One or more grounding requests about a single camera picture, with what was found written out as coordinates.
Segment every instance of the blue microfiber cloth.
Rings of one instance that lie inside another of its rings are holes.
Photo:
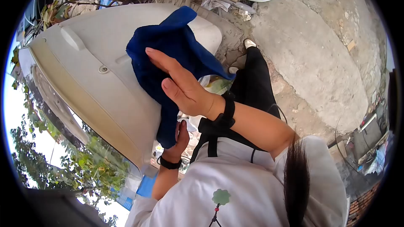
[[[196,79],[215,74],[231,80],[235,74],[225,73],[220,62],[199,42],[187,25],[196,17],[196,12],[183,6],[173,12],[160,25],[142,26],[136,29],[126,46],[126,52],[132,58],[132,66],[140,86],[159,104],[161,104],[161,122],[157,132],[157,141],[164,148],[176,144],[175,127],[178,106],[164,93],[161,82],[170,77],[154,66],[145,53],[145,48],[154,48],[177,61],[189,70]]]

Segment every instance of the brick wall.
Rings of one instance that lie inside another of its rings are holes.
[[[347,227],[354,226],[356,221],[359,220],[361,215],[365,212],[366,208],[370,205],[373,196],[376,193],[377,183],[373,188],[359,196],[355,201],[351,201],[350,214],[348,216]]]

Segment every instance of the wrist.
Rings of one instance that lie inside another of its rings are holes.
[[[168,154],[166,151],[163,152],[161,157],[163,159],[165,159],[166,161],[171,162],[171,163],[178,163],[181,160],[181,155],[180,156],[172,156],[172,155]]]
[[[213,95],[213,102],[212,105],[209,109],[209,111],[206,114],[203,114],[207,119],[214,121],[220,113],[223,113],[225,110],[226,106],[226,101],[225,99],[217,94],[212,94]]]

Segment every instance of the sky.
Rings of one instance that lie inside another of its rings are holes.
[[[15,152],[15,145],[13,143],[10,130],[21,126],[21,116],[27,112],[24,104],[25,95],[21,89],[21,86],[14,90],[11,86],[14,82],[14,78],[10,76],[11,71],[13,70],[13,65],[11,64],[11,58],[13,57],[13,49],[18,45],[18,42],[13,38],[13,43],[10,48],[10,52],[8,54],[7,60],[7,68],[6,68],[6,75],[4,79],[4,107],[3,107],[3,114],[4,114],[4,123],[5,129],[7,132],[7,140],[8,146],[10,148],[10,152]],[[78,116],[74,115],[74,118],[81,124],[81,120]],[[45,158],[49,164],[61,167],[60,157],[65,156],[65,148],[59,144],[55,144],[55,140],[45,131],[43,133],[39,133],[37,130],[35,131],[36,138],[35,150],[45,155]],[[36,182],[32,179],[29,179],[29,184],[37,186]],[[106,212],[105,219],[114,214],[118,216],[117,224],[118,227],[123,227],[125,225],[126,219],[128,218],[129,211],[122,207],[119,203],[113,202],[111,205],[105,205],[103,201],[97,205],[100,209],[100,212]]]

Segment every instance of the green pendant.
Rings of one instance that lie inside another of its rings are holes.
[[[225,205],[226,203],[228,203],[229,197],[231,195],[229,194],[229,192],[227,190],[221,190],[218,189],[215,192],[213,192],[213,197],[212,197],[212,201],[215,204],[220,204],[220,205]]]

